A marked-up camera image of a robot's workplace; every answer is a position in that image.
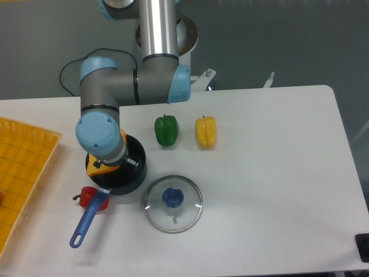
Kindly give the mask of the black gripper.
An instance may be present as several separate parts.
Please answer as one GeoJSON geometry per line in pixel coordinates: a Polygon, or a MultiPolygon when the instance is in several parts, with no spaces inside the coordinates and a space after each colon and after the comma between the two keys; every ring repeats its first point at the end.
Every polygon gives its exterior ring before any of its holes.
{"type": "Polygon", "coordinates": [[[96,159],[93,162],[92,165],[93,165],[94,168],[99,169],[102,164],[104,164],[108,167],[114,167],[114,166],[118,166],[122,163],[128,163],[128,164],[133,165],[135,167],[138,167],[138,165],[139,165],[139,162],[132,159],[127,151],[119,153],[113,159],[109,159],[109,160],[96,159]]]}

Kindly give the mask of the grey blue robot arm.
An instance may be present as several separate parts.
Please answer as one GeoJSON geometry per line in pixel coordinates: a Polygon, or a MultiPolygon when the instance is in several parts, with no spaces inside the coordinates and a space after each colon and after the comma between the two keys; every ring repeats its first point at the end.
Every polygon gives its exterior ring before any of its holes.
{"type": "Polygon", "coordinates": [[[76,137],[96,168],[134,163],[121,134],[120,107],[185,102],[191,96],[190,68],[179,61],[179,1],[100,1],[99,6],[110,20],[139,19],[142,66],[120,70],[102,57],[81,65],[76,137]]]}

